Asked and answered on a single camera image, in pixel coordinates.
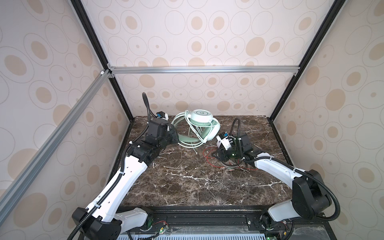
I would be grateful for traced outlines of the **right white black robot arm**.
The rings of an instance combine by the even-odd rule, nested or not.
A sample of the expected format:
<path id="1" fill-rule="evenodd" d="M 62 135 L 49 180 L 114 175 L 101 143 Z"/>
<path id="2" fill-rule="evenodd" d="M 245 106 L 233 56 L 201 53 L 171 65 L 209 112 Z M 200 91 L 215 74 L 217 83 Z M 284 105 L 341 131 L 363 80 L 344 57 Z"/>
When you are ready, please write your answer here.
<path id="1" fill-rule="evenodd" d="M 274 204 L 263 211 L 260 221 L 265 229 L 287 219 L 318 218 L 334 221 L 340 216 L 340 202 L 326 186 L 319 172 L 295 168 L 274 158 L 264 150 L 254 147 L 248 135 L 240 131 L 219 134 L 217 146 L 213 157 L 220 162 L 234 160 L 236 166 L 240 163 L 251 165 L 274 176 L 292 190 L 290 200 Z"/>

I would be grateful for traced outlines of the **mint green wired headphones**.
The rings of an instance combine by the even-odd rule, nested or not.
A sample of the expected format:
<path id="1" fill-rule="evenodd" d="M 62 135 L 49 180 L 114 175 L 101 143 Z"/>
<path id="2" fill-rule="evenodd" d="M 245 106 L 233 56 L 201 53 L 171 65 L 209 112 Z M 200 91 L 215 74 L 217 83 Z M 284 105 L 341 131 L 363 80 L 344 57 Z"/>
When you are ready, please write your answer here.
<path id="1" fill-rule="evenodd" d="M 207 110 L 185 110 L 174 117 L 172 125 L 176 127 L 181 121 L 187 123 L 189 133 L 192 132 L 196 135 L 193 138 L 179 134 L 179 146 L 187 149 L 198 148 L 206 142 L 213 140 L 221 128 L 219 121 Z"/>

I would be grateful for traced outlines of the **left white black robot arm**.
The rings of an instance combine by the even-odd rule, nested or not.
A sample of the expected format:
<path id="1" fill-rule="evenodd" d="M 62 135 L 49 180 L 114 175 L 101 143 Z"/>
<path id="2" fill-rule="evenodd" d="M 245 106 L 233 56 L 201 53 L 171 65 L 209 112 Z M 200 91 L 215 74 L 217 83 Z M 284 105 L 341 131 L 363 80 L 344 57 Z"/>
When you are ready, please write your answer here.
<path id="1" fill-rule="evenodd" d="M 69 240 L 77 233 L 89 240 L 116 240 L 121 233 L 152 224 L 151 212 L 146 209 L 117 212 L 136 180 L 160 152 L 179 141 L 177 131 L 167 120 L 167 115 L 164 112 L 154 115 L 146 93 L 142 97 L 147 109 L 146 128 L 125 148 L 120 169 L 102 192 L 86 208 L 77 208 L 73 212 L 76 227 L 68 236 Z"/>

